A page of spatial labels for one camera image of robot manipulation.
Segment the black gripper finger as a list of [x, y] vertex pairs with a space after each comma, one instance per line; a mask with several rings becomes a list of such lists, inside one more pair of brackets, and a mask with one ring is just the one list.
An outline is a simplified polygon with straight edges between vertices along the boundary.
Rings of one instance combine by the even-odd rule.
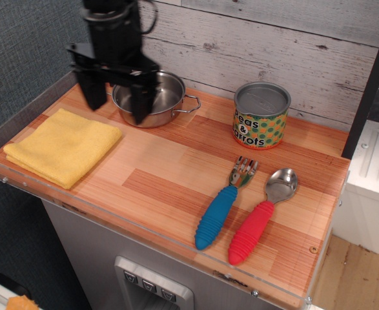
[[92, 110], [99, 109], [107, 102], [105, 83], [93, 73], [75, 69], [77, 82], [83, 92], [88, 106]]
[[152, 106], [156, 97], [156, 88], [153, 85], [132, 85], [131, 91], [131, 110], [136, 125], [143, 123], [145, 118], [152, 113]]

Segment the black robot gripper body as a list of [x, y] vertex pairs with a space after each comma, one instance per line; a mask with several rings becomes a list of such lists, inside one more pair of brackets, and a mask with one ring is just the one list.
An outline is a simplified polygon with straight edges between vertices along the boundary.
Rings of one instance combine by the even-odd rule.
[[158, 84], [159, 65], [142, 52], [143, 35], [137, 12], [82, 12], [90, 42], [67, 47], [82, 86], [109, 82], [124, 86]]

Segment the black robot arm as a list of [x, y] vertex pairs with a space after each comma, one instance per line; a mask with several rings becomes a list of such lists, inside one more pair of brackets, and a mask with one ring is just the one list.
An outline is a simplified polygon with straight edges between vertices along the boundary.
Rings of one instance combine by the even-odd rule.
[[83, 1], [80, 10], [88, 25], [90, 42], [73, 43], [73, 72], [92, 110], [107, 101], [105, 85], [130, 90], [131, 113], [136, 124], [152, 112], [159, 65], [144, 55], [137, 1]]

